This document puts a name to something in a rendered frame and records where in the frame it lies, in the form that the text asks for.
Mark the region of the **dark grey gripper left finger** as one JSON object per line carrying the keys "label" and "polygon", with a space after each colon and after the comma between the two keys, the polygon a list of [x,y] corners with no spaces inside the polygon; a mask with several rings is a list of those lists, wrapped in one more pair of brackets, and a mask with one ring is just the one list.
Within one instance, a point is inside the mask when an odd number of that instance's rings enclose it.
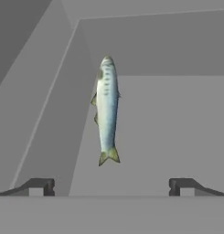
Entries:
{"label": "dark grey gripper left finger", "polygon": [[22,186],[0,192],[0,197],[29,197],[30,190],[40,188],[44,197],[55,196],[55,180],[53,178],[30,178]]}

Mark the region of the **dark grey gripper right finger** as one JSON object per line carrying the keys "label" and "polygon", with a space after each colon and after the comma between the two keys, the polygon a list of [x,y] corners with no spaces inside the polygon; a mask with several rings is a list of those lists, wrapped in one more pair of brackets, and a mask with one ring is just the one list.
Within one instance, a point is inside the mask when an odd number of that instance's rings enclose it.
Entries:
{"label": "dark grey gripper right finger", "polygon": [[204,187],[193,178],[170,178],[169,182],[169,196],[180,197],[182,188],[193,188],[196,197],[224,197],[223,192]]}

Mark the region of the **silver blue fish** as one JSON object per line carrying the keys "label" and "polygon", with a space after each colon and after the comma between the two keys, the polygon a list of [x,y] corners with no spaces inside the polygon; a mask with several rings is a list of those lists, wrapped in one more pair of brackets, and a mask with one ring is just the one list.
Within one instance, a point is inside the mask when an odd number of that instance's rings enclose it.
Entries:
{"label": "silver blue fish", "polygon": [[105,56],[97,73],[96,92],[91,104],[97,108],[94,121],[99,128],[101,155],[99,165],[108,159],[120,163],[115,145],[118,103],[121,94],[118,88],[118,76],[111,56]]}

